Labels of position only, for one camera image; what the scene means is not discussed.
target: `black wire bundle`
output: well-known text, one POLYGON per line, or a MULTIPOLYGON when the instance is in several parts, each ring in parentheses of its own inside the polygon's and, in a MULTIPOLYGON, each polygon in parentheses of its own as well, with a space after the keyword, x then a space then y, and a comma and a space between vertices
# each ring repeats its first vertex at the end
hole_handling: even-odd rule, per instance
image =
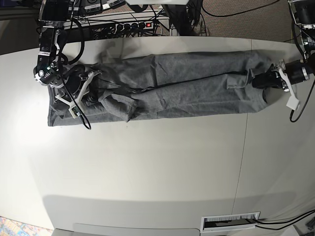
POLYGON ((286 43, 286 42, 288 42, 288 41, 292 41, 294 38, 291 38, 291 39, 288 39, 288 40, 286 40, 286 41, 283 41, 283 43, 286 43))
POLYGON ((188 7, 188 13, 189 13, 190 9, 192 8, 192 9, 195 10, 195 12, 198 12, 198 13, 201 15, 202 21, 203 21, 203 25, 204 25, 204 27, 205 27, 205 34, 206 34, 206 36, 208 36, 208 35, 207 35, 207 26, 206 26, 205 18, 203 17, 201 11, 197 8, 196 4, 195 4, 194 2, 191 2, 191 4, 192 4, 193 6, 187 5, 187 7, 188 7))
POLYGON ((255 222, 255 223, 262 224, 262 225, 280 225, 280 224, 290 223, 290 224, 282 226, 280 228, 268 228, 268 227, 262 227, 262 226, 256 225, 256 227, 260 228, 260 229, 278 231, 278 230, 282 230, 282 229, 284 229, 284 228, 286 228, 288 226, 291 226, 291 225, 299 222, 300 220, 302 220, 302 219, 304 219, 304 218, 306 218, 306 217, 308 217, 308 216, 310 216, 310 215, 312 215, 314 213, 315 213, 315 209, 314 210, 310 210, 308 212, 305 212, 305 213, 303 213, 303 214, 301 214, 301 215, 299 215, 299 216, 297 216, 297 217, 295 217, 295 218, 293 218, 291 220, 279 221, 279 222, 263 222, 263 221, 259 221, 259 220, 256 220, 256 219, 251 219, 251 220, 253 222, 255 222))
POLYGON ((77 25, 77 27, 80 31, 81 47, 80 47, 79 54, 73 60, 68 62, 69 65, 75 64, 81 58, 81 56, 83 55, 83 52, 84 52, 84 47, 85 47, 84 34, 83 34, 83 29, 82 29, 80 22, 75 18, 72 18, 72 22, 74 22, 77 25))

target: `floor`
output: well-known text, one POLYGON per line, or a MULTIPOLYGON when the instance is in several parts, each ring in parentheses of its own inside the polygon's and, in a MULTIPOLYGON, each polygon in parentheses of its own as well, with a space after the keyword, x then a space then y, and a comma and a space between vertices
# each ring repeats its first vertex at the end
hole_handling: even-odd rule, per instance
POLYGON ((51 236, 53 230, 0 217, 0 236, 51 236))
MULTIPOLYGON (((203 5, 212 14, 226 15, 271 2, 274 0, 204 0, 203 5)), ((131 9, 124 5, 104 13, 122 11, 131 11, 131 9)), ((201 10, 201 14, 205 19, 207 34, 211 37, 250 38, 278 42, 291 39, 291 18, 287 0, 280 0, 271 6, 231 17, 212 17, 203 10, 201 10)), ((200 32, 200 36, 205 36, 203 26, 201 28, 196 28, 195 32, 200 32)))

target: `gray sweatpants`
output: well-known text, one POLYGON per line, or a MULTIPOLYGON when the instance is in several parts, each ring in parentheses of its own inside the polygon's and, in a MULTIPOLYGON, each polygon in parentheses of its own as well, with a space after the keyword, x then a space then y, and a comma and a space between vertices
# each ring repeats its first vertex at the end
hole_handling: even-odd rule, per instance
MULTIPOLYGON (((265 107, 252 78, 270 61, 255 51, 150 55, 89 66, 101 70, 91 88, 98 103, 87 106, 90 122, 254 113, 265 107)), ((79 124, 50 90, 48 125, 79 124)))

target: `cable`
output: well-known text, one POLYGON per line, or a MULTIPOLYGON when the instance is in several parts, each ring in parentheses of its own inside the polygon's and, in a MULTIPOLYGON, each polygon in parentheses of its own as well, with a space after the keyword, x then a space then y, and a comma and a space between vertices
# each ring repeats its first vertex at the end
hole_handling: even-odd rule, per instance
POLYGON ((97 77, 97 79, 102 80, 102 81, 104 81, 104 82, 107 82, 107 83, 109 83, 110 85, 113 85, 113 86, 116 86, 116 87, 121 87, 121 85, 118 85, 118 84, 116 84, 116 83, 110 82, 110 81, 108 81, 108 80, 101 79, 100 77, 97 77))
POLYGON ((163 25, 157 25, 157 27, 161 28, 161 34, 163 35, 163 25))
POLYGON ((63 65, 68 65, 68 58, 67 58, 67 56, 65 54, 61 53, 60 57, 63 59, 63 61, 61 61, 61 63, 63 65))
POLYGON ((194 5, 194 8, 195 8, 195 15, 193 15, 192 13, 190 14, 190 15, 192 15, 192 20, 191 20, 190 23, 192 23, 192 21, 194 21, 194 22, 193 22, 193 26, 195 26, 196 23, 198 24, 198 21, 199 21, 199 18, 197 17, 198 8, 196 7, 196 6, 198 5, 198 0, 197 0, 196 4, 195 4, 193 1, 192 1, 191 3, 194 5))
POLYGON ((152 11, 153 11, 153 13, 154 13, 154 20, 153 20, 153 32, 154 32, 154 33, 156 33, 156 32, 157 32, 156 23, 157 23, 157 21, 158 21, 158 17, 157 17, 156 11, 154 11, 154 9, 153 9, 152 5, 150 4, 149 6, 150 6, 151 10, 152 10, 152 11))
POLYGON ((282 221, 282 222, 261 222, 261 221, 256 220, 256 219, 252 219, 252 220, 255 221, 256 223, 263 224, 263 225, 280 225, 280 224, 290 223, 290 222, 292 222, 292 221, 294 221, 294 220, 296 220, 296 219, 298 219, 298 218, 300 218, 300 217, 302 217, 304 215, 307 215, 309 213, 311 213, 311 214, 315 213, 315 209, 314 210, 310 210, 308 212, 305 212, 305 213, 303 213, 303 214, 301 214, 301 215, 299 215, 299 216, 297 216, 297 217, 295 217, 295 218, 293 218, 291 220, 282 221))
POLYGON ((38 30, 41 30, 41 27, 37 27, 37 28, 36 28, 36 32, 37 32, 38 34, 41 34, 41 31, 38 31, 38 30))
POLYGON ((90 24, 90 22, 87 20, 87 17, 86 17, 86 16, 84 16, 84 19, 85 19, 85 21, 87 21, 87 22, 88 22, 89 27, 91 27, 91 24, 90 24))
POLYGON ((132 13, 130 13, 130 15, 135 19, 135 21, 136 21, 137 23, 139 23, 139 21, 137 20, 137 18, 135 18, 135 16, 134 16, 132 13))
POLYGON ((309 95, 307 96, 306 101, 305 101, 305 103, 304 103, 304 105, 302 107, 302 110, 301 110, 300 114, 298 115, 298 117, 295 120, 292 119, 293 114, 294 114, 294 110, 291 111, 291 113, 290 113, 290 121, 292 123, 297 122, 299 120, 299 118, 301 117, 301 115, 302 115, 302 113, 303 113, 303 111, 304 111, 304 109, 305 109, 305 107, 306 107, 306 105, 307 105, 307 103, 308 103, 308 101, 309 101, 309 99, 311 97, 311 94, 312 94, 314 86, 315 86, 315 79, 314 79, 314 82, 313 82, 312 87, 310 89, 309 95))
POLYGON ((79 28, 79 31, 80 31, 80 34, 81 34, 81 47, 80 47, 80 52, 79 54, 71 61, 68 62, 69 65, 72 65, 72 64, 75 64, 80 58, 81 56, 83 55, 83 52, 84 52, 84 47, 85 47, 85 41, 84 41, 84 33, 83 33, 83 29, 82 29, 82 25, 80 24, 80 22, 75 19, 75 18, 72 18, 71 19, 71 23, 74 22, 77 27, 79 28))
POLYGON ((295 21, 294 21, 294 16, 293 16, 293 13, 291 11, 291 7, 290 7, 290 4, 288 5, 289 6, 289 13, 290 13, 290 16, 291 16, 291 19, 292 19, 292 23, 291 23, 291 31, 292 31, 292 34, 293 34, 293 40, 294 40, 294 44, 296 46, 296 48, 299 50, 300 54, 302 55, 303 59, 305 59, 305 54, 300 46, 300 44, 298 43, 297 41, 297 36, 296 36, 296 33, 295 33, 295 21))
POLYGON ((201 14, 201 11, 199 9, 197 9, 196 5, 194 2, 191 2, 193 5, 194 5, 194 8, 196 9, 196 11, 199 11, 201 17, 202 17, 202 20, 203 20, 203 24, 205 26, 205 31, 206 31, 206 37, 207 37, 207 26, 206 26, 206 21, 205 21, 205 18, 203 17, 203 15, 201 14))
POLYGON ((287 41, 292 41, 294 38, 291 38, 291 39, 289 39, 289 40, 286 40, 286 41, 283 41, 283 43, 285 43, 285 42, 287 42, 287 41))
POLYGON ((91 127, 91 123, 90 123, 89 119, 86 117, 86 115, 85 115, 84 112, 81 110, 81 108, 78 106, 77 102, 75 101, 75 99, 73 98, 72 94, 70 93, 70 91, 69 91, 69 89, 68 89, 66 83, 64 82, 63 75, 61 75, 60 78, 61 78, 61 81, 62 81, 62 83, 63 83, 63 86, 64 86, 64 88, 65 88, 65 90, 66 90, 68 96, 69 96, 69 97, 71 98, 71 100, 74 102, 75 106, 79 109, 79 112, 80 112, 80 115, 78 116, 79 119, 81 120, 82 124, 83 124, 88 130, 91 130, 92 127, 91 127))
POLYGON ((310 37, 314 42, 315 42, 315 38, 310 36, 308 33, 305 32, 304 29, 302 29, 300 26, 298 26, 297 24, 295 24, 298 28, 300 28, 300 31, 303 32, 304 34, 306 34, 308 37, 310 37))
POLYGON ((264 8, 264 7, 268 7, 268 6, 271 6, 271 5, 273 5, 273 4, 275 4, 275 3, 279 2, 279 1, 280 0, 276 0, 276 1, 273 1, 272 3, 267 4, 267 5, 259 6, 259 7, 253 8, 253 9, 249 9, 249 10, 246 10, 246 11, 241 11, 241 12, 237 12, 237 13, 233 13, 233 14, 222 15, 222 16, 214 15, 214 14, 211 14, 208 11, 206 11, 205 8, 203 7, 203 2, 201 3, 201 7, 202 7, 202 10, 204 10, 204 12, 207 13, 209 16, 213 16, 213 17, 229 17, 229 16, 236 16, 236 15, 243 14, 243 13, 246 13, 246 12, 258 10, 258 9, 261 9, 261 8, 264 8))
POLYGON ((286 228, 286 227, 288 227, 288 226, 291 226, 291 225, 294 225, 295 223, 299 222, 300 220, 303 220, 304 218, 306 218, 306 217, 312 215, 313 213, 314 213, 314 212, 309 213, 309 214, 305 215, 304 217, 302 217, 302 218, 300 218, 300 219, 298 219, 298 220, 296 220, 296 221, 294 221, 294 222, 292 222, 292 223, 290 223, 290 224, 288 224, 288 225, 282 226, 282 227, 280 227, 280 228, 267 228, 267 227, 262 227, 262 226, 259 226, 259 225, 256 225, 256 227, 257 227, 257 228, 260 228, 260 229, 265 229, 265 230, 274 230, 274 231, 283 230, 284 228, 286 228))
POLYGON ((205 18, 203 18, 203 15, 200 13, 202 20, 203 20, 203 24, 205 26, 205 31, 206 31, 206 37, 207 37, 207 27, 206 27, 206 22, 205 22, 205 18))
POLYGON ((140 7, 139 5, 129 5, 128 3, 127 5, 131 10, 133 10, 136 13, 143 12, 148 8, 148 5, 146 4, 142 5, 142 7, 140 7))

